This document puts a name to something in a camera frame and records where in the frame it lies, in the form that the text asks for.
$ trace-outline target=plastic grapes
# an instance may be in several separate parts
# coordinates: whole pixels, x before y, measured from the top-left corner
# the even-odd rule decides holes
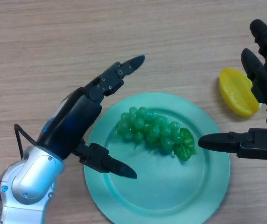
[[[187,128],[181,128],[177,121],[169,123],[167,117],[145,107],[131,107],[121,114],[114,134],[124,141],[142,141],[164,154],[174,154],[187,161],[196,154],[194,137]]]

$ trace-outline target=grape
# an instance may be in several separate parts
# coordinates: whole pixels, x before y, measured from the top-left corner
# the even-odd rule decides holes
[[[133,137],[134,137],[134,134],[133,134],[132,132],[127,132],[127,133],[125,133],[125,135],[124,135],[124,139],[125,139],[126,141],[131,141],[131,140],[133,139]]]
[[[127,132],[129,130],[129,125],[126,121],[119,121],[117,123],[117,130],[119,132]]]
[[[168,126],[161,126],[161,136],[169,136],[171,134],[171,129]]]
[[[144,121],[142,118],[137,118],[137,119],[134,121],[134,126],[135,126],[137,129],[142,129],[142,128],[145,126],[145,121]]]
[[[121,114],[121,120],[127,121],[129,119],[129,113],[122,113]]]
[[[113,135],[126,142],[145,140],[150,148],[161,150],[163,154],[174,151],[182,161],[196,154],[194,137],[187,128],[180,128],[177,121],[169,124],[166,116],[145,107],[133,106],[122,113]]]
[[[166,117],[162,116],[162,115],[158,115],[155,119],[154,119],[154,123],[156,125],[160,125],[160,126],[167,126],[169,124],[169,121]]]
[[[149,130],[149,136],[157,139],[160,136],[160,127],[158,125],[153,126]]]
[[[154,116],[153,116],[153,112],[151,110],[147,110],[145,113],[144,113],[144,119],[146,121],[151,121],[154,119]]]
[[[165,138],[165,137],[161,138],[161,144],[162,144],[164,151],[166,153],[172,152],[174,143],[170,138]]]
[[[159,115],[158,112],[156,112],[156,111],[152,111],[152,114],[153,114],[154,119]]]
[[[180,125],[177,121],[173,121],[169,124],[171,131],[177,131],[180,128]]]
[[[149,143],[151,149],[159,148],[160,147],[160,141],[159,140],[154,140],[153,142]]]
[[[179,132],[172,133],[171,139],[175,143],[182,143],[183,142],[183,137]]]
[[[113,135],[114,135],[114,137],[116,137],[118,139],[123,137],[123,133],[119,132],[118,130],[114,130]]]
[[[147,111],[147,109],[145,107],[140,107],[137,111],[137,116],[140,117],[144,117],[145,112]]]
[[[136,132],[133,134],[133,138],[136,142],[141,142],[144,139],[144,135],[142,132]]]
[[[154,143],[155,141],[157,141],[157,138],[152,137],[150,134],[146,135],[146,141],[149,143]]]
[[[128,118],[128,121],[129,121],[129,124],[133,124],[135,119],[136,119],[137,115],[132,113],[129,115],[129,118]]]
[[[132,106],[131,108],[129,108],[129,114],[136,114],[138,111],[138,109],[134,106]]]
[[[148,132],[151,128],[151,125],[149,123],[145,123],[143,127],[143,131]]]

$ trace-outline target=robotic arm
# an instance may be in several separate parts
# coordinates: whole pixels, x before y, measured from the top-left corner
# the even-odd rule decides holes
[[[144,56],[115,63],[85,87],[68,95],[33,140],[14,125],[21,161],[9,166],[0,177],[0,224],[44,224],[44,213],[54,196],[56,179],[64,171],[64,160],[74,154],[79,162],[101,172],[137,178],[128,165],[109,156],[99,144],[85,144],[83,136],[99,116],[104,97],[114,94],[123,78],[144,62]],[[23,152],[19,132],[33,146]]]
[[[267,25],[261,20],[254,20],[250,30],[265,63],[263,65],[249,49],[243,50],[241,62],[253,83],[253,95],[259,103],[267,105]],[[234,153],[239,158],[267,160],[267,129],[250,128],[246,133],[209,134],[201,137],[198,145],[209,150]]]

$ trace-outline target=screw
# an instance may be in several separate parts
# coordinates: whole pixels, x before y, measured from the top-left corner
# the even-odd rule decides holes
[[[6,192],[7,190],[8,190],[8,187],[7,187],[7,186],[3,186],[3,187],[2,187],[2,191],[3,191],[3,192]]]
[[[246,136],[246,140],[247,140],[247,141],[253,141],[253,138],[252,138],[251,135],[248,135],[248,136]]]

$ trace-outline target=wooden table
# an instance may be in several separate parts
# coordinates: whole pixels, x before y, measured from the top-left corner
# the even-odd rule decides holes
[[[139,54],[145,63],[103,101],[103,112],[131,95],[162,91],[202,107],[223,132],[266,127],[265,107],[239,118],[218,91],[221,69],[242,69],[241,51],[258,51],[249,30],[256,18],[267,23],[267,1],[0,0],[0,174],[19,159],[14,123],[37,138],[67,94]],[[226,198],[207,223],[267,223],[267,161],[232,155],[231,163]],[[75,156],[57,182],[47,224],[108,223]]]

